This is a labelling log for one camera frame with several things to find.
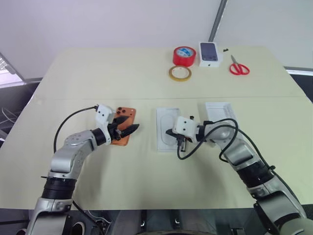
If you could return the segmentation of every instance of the tape roll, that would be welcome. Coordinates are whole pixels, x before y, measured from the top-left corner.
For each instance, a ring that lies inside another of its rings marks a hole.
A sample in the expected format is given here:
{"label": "tape roll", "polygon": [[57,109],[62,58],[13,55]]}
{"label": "tape roll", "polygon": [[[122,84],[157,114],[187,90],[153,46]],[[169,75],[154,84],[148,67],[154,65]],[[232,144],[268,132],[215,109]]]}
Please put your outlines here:
{"label": "tape roll", "polygon": [[196,51],[191,47],[178,47],[174,50],[173,63],[186,67],[192,66],[196,54]]}
{"label": "tape roll", "polygon": [[170,77],[177,82],[184,82],[190,79],[191,70],[185,66],[176,65],[168,71]]}

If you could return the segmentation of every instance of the scissors blade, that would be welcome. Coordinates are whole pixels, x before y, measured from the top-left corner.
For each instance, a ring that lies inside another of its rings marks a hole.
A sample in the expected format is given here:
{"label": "scissors blade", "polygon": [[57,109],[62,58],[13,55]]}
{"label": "scissors blade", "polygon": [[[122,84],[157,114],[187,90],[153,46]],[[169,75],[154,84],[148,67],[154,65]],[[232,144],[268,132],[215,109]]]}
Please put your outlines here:
{"label": "scissors blade", "polygon": [[232,59],[233,63],[238,64],[238,62],[235,60],[235,57],[233,55],[231,55],[231,59]]}

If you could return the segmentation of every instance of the white wall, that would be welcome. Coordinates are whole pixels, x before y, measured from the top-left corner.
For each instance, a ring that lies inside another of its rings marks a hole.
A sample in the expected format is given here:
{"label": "white wall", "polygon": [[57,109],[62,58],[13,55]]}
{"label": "white wall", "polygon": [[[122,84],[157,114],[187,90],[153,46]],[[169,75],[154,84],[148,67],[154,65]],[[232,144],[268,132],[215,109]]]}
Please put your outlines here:
{"label": "white wall", "polygon": [[67,47],[175,47],[207,41],[220,0],[4,0],[0,52],[43,77]]}
{"label": "white wall", "polygon": [[313,68],[313,0],[229,0],[215,41],[267,46],[284,66]]}

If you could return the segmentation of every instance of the orange phone case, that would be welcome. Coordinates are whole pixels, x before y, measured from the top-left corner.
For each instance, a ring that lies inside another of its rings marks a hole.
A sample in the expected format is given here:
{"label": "orange phone case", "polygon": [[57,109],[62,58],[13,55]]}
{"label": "orange phone case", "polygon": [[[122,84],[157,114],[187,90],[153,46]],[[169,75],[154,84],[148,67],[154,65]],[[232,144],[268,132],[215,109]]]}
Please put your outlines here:
{"label": "orange phone case", "polygon": [[[125,130],[128,126],[132,125],[134,123],[135,115],[136,115],[136,109],[126,108],[126,107],[118,107],[116,110],[114,118],[119,117],[119,116],[128,116],[129,118],[126,119],[125,122],[119,124],[117,126],[117,128],[119,130]],[[121,138],[119,141],[113,140],[111,142],[111,144],[125,146],[128,143],[129,137],[130,137],[130,135],[126,136],[124,138]]]}

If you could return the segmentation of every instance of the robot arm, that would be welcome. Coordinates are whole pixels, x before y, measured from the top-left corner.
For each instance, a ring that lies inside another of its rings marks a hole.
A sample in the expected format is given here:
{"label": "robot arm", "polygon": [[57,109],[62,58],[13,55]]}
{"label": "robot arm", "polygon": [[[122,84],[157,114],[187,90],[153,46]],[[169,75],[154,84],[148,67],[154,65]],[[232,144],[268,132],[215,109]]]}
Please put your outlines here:
{"label": "robot arm", "polygon": [[41,197],[27,227],[27,235],[63,235],[68,229],[68,212],[73,199],[72,194],[84,160],[98,146],[108,145],[134,132],[139,124],[133,124],[125,130],[117,126],[128,117],[113,119],[111,108],[99,105],[97,108],[97,129],[70,135],[64,145],[55,152],[51,169]]}
{"label": "robot arm", "polygon": [[[218,126],[229,125],[227,122],[204,122],[203,125],[191,119],[178,117],[172,130],[172,136],[184,136],[193,143],[198,143],[211,130]],[[224,149],[235,130],[230,127],[217,128],[207,139]],[[256,199],[254,208],[264,227],[271,234],[313,233],[313,221],[306,219],[306,214],[285,182],[268,167],[250,145],[241,138],[235,138],[224,152],[224,157],[245,183],[248,192]]]}

